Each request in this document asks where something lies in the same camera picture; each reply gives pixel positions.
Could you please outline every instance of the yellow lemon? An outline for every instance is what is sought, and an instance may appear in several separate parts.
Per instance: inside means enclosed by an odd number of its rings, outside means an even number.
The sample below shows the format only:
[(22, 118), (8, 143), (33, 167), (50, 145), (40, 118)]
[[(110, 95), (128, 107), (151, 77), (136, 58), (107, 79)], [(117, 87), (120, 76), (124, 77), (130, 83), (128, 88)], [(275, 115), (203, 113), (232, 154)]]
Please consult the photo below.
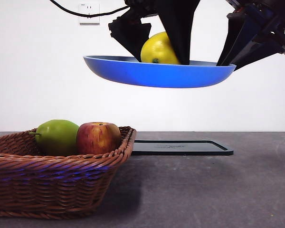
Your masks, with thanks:
[(145, 42), (141, 59), (144, 63), (181, 64), (166, 32), (157, 33)]

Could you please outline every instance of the green object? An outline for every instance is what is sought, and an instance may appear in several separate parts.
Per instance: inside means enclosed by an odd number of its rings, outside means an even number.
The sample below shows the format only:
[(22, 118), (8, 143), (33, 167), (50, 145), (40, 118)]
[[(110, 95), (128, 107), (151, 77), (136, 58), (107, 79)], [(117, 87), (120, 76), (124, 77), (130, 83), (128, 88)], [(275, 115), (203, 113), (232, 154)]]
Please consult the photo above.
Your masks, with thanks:
[(76, 136), (79, 126), (68, 120), (50, 120), (40, 125), (35, 135), (36, 143), (47, 156), (77, 154)]
[(152, 62), (153, 63), (159, 63), (158, 58), (154, 58)]

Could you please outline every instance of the white backdrop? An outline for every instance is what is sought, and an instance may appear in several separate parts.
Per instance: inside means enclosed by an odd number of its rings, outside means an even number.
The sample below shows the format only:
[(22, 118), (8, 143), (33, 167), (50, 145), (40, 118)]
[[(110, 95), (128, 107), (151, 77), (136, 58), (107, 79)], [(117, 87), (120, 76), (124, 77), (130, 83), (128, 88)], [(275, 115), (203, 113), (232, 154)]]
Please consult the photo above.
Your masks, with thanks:
[[(100, 11), (124, 0), (99, 0)], [(59, 0), (78, 11), (84, 1)], [(190, 58), (216, 62), (228, 30), (224, 0), (201, 0)], [(0, 131), (22, 131), (50, 119), (91, 121), (138, 131), (285, 131), (285, 56), (276, 54), (234, 72), (220, 84), (171, 89), (124, 85), (96, 76), (84, 55), (130, 54), (107, 24), (123, 12), (80, 26), (48, 0), (0, 0)], [(158, 17), (151, 35), (163, 31)]]

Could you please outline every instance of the red apple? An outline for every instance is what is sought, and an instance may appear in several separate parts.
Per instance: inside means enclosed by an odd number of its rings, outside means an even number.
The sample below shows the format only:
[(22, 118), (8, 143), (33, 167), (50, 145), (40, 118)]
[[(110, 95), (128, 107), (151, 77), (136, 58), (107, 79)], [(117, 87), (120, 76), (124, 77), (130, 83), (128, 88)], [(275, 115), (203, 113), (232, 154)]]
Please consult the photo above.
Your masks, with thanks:
[(117, 149), (121, 140), (119, 128), (115, 124), (90, 122), (79, 127), (76, 145), (79, 154), (103, 154)]

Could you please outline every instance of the wall outlet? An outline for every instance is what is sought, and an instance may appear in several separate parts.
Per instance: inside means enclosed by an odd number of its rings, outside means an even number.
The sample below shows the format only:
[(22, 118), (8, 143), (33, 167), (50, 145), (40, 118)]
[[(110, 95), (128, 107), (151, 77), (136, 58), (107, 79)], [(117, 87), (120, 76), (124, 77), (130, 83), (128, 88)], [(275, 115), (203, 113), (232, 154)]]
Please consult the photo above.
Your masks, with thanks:
[[(98, 1), (91, 1), (80, 3), (79, 5), (79, 13), (82, 14), (99, 14), (100, 12), (100, 3)], [(79, 24), (80, 25), (99, 25), (100, 17), (93, 17), (93, 18), (84, 18), (79, 17)]]

